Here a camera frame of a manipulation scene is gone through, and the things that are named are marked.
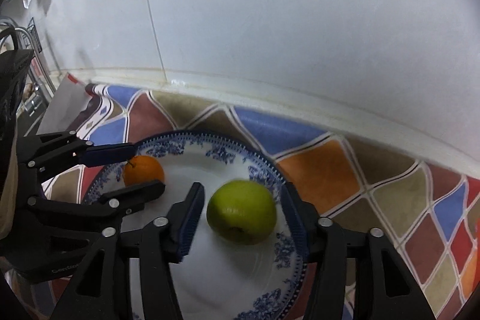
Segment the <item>blue white porcelain plate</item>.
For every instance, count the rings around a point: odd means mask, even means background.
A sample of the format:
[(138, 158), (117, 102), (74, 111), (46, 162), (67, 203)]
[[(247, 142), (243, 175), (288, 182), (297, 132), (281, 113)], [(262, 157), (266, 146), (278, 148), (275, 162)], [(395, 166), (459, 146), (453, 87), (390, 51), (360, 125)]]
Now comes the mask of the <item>blue white porcelain plate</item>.
[[(121, 230), (144, 227), (165, 216), (199, 182), (211, 198), (235, 179), (251, 180), (280, 199), (283, 174), (261, 152), (213, 132), (176, 131), (137, 142), (136, 153), (154, 157), (165, 172), (164, 194), (123, 219)], [(295, 251), (284, 214), (256, 245), (233, 244), (216, 235), (201, 216), (190, 252), (171, 266), (184, 319), (284, 319), (296, 302), (306, 266)]]

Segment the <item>small orange with stem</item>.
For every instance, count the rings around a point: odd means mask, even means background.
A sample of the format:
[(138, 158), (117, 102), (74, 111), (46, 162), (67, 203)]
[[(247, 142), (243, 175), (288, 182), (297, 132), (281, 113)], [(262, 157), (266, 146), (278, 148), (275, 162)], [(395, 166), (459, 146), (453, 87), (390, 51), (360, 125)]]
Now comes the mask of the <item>small orange with stem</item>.
[(125, 186), (145, 184), (154, 180), (165, 181), (162, 165), (151, 156), (137, 155), (132, 157), (123, 168), (123, 181)]

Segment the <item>green apple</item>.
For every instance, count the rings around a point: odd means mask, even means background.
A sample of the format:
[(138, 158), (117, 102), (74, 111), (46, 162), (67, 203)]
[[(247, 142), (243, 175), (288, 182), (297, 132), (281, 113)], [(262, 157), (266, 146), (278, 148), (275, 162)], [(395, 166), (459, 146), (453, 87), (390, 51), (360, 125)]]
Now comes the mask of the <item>green apple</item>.
[(241, 245), (265, 241), (277, 224), (272, 193), (264, 185), (245, 179), (220, 186), (209, 199), (206, 215), (216, 235)]

